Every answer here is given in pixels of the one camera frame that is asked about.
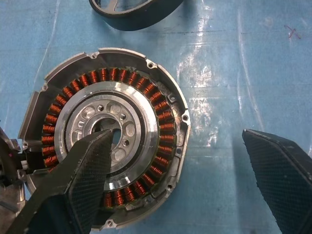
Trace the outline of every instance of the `blue surface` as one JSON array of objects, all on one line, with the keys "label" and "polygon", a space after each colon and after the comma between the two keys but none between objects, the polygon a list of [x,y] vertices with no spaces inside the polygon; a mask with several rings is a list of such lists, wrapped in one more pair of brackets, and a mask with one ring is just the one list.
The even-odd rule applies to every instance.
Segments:
[{"label": "blue surface", "polygon": [[100,47],[141,52],[177,80],[192,133],[168,201],[106,233],[279,234],[241,133],[278,134],[311,155],[311,12],[310,0],[185,0],[156,25],[121,32],[88,0],[0,0],[0,126],[17,137],[33,89],[65,59]]}]

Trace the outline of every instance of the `blue table mat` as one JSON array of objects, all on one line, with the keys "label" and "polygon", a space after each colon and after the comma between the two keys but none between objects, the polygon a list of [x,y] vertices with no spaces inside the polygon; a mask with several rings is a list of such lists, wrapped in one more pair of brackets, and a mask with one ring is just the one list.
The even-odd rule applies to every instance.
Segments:
[{"label": "blue table mat", "polygon": [[185,0],[135,32],[108,26],[88,0],[0,0],[0,127],[17,138],[32,92],[67,58],[138,51],[176,79],[192,131],[169,199],[103,233],[279,234],[241,133],[277,134],[312,155],[311,25],[309,0]]}]

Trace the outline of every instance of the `red mark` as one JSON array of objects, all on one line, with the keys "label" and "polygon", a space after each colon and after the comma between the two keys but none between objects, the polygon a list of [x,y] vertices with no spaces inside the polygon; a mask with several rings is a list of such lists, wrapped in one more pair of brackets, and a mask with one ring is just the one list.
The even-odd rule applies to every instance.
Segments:
[{"label": "red mark", "polygon": [[291,38],[292,35],[295,34],[295,35],[298,37],[298,39],[301,39],[301,36],[300,36],[299,34],[296,33],[296,29],[295,29],[295,28],[292,29],[292,28],[290,28],[290,27],[287,26],[287,25],[284,25],[284,27],[285,27],[285,28],[288,28],[289,30],[291,30],[291,33],[289,33],[288,38]]}]

